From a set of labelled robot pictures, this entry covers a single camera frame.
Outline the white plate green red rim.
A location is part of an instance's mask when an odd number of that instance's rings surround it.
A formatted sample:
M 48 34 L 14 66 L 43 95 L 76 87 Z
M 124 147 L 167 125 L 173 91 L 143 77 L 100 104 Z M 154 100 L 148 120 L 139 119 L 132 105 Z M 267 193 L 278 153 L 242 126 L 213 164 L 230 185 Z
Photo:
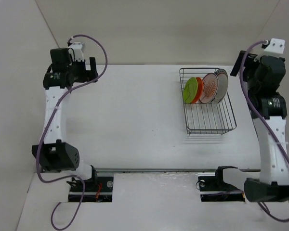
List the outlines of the white plate green red rim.
M 216 74 L 217 79 L 218 79 L 218 87 L 217 87 L 216 95 L 215 95 L 214 100 L 212 102 L 213 103 L 220 103 L 227 94 L 229 79 L 228 79 L 228 74 L 227 74 L 226 70 L 224 70 L 224 69 L 218 69 L 215 72 L 215 74 Z

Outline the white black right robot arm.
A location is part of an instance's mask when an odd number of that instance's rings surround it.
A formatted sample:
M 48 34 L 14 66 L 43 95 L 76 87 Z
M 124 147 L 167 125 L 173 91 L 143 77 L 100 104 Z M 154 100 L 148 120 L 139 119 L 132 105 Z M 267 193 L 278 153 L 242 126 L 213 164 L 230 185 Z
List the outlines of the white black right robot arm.
M 289 166 L 285 159 L 287 107 L 277 89 L 286 68 L 285 59 L 258 58 L 241 51 L 238 57 L 240 77 L 247 85 L 248 105 L 259 141 L 261 172 L 259 179 L 247 178 L 244 193 L 250 202 L 289 200 Z

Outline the white plate orange sunburst print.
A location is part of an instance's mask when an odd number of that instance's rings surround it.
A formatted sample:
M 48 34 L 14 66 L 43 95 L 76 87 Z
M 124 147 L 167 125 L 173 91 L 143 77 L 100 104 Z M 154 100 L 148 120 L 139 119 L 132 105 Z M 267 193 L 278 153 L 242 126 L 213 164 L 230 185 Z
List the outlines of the white plate orange sunburst print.
M 203 92 L 200 96 L 199 101 L 202 104 L 211 103 L 217 94 L 218 89 L 217 75 L 215 73 L 209 73 L 203 77 L 202 82 L 203 82 Z

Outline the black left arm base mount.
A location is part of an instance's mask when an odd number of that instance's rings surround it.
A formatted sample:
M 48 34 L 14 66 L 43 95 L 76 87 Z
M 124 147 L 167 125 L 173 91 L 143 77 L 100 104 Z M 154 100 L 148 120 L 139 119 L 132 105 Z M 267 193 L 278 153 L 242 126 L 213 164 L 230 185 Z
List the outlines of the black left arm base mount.
M 67 181 L 67 183 L 70 185 L 68 202 L 79 202 L 82 195 L 82 183 L 80 182 L 80 180 L 75 178 Z M 99 176 L 97 178 L 97 182 L 86 180 L 83 202 L 112 202 L 113 186 L 113 176 Z

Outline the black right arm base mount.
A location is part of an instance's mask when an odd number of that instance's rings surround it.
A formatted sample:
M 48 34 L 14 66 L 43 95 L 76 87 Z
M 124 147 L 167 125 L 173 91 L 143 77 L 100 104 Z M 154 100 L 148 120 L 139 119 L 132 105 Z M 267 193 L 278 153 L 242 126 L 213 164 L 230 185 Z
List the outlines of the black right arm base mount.
M 197 176 L 195 187 L 200 192 L 201 202 L 245 202 L 244 193 L 237 187 L 225 183 L 223 170 L 233 166 L 221 166 L 214 172 L 202 172 Z

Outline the orange plastic plate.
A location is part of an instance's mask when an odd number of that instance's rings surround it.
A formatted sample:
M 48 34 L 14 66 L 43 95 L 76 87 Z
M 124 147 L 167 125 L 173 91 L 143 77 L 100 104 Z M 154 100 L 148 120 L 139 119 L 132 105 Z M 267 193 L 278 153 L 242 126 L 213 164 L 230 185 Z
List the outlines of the orange plastic plate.
M 202 78 L 196 77 L 196 80 L 197 80 L 197 93 L 191 103 L 196 103 L 200 100 L 204 89 L 204 83 L 202 81 Z

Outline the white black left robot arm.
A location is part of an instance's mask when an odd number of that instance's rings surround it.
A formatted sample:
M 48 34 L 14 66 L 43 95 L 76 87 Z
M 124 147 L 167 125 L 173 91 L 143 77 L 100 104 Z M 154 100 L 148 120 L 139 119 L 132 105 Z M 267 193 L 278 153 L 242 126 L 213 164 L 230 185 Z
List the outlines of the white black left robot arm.
M 220 103 L 186 104 L 183 87 L 215 67 L 109 65 L 98 80 L 47 87 L 37 168 L 98 186 L 92 167 L 113 171 L 253 169 L 253 125 L 237 77 Z

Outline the green plastic plate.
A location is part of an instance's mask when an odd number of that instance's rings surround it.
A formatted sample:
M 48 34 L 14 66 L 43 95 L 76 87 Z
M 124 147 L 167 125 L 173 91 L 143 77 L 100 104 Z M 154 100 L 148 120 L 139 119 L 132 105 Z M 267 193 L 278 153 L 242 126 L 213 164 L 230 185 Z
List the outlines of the green plastic plate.
M 183 90 L 183 100 L 185 103 L 195 103 L 198 92 L 198 81 L 195 77 L 190 78 Z

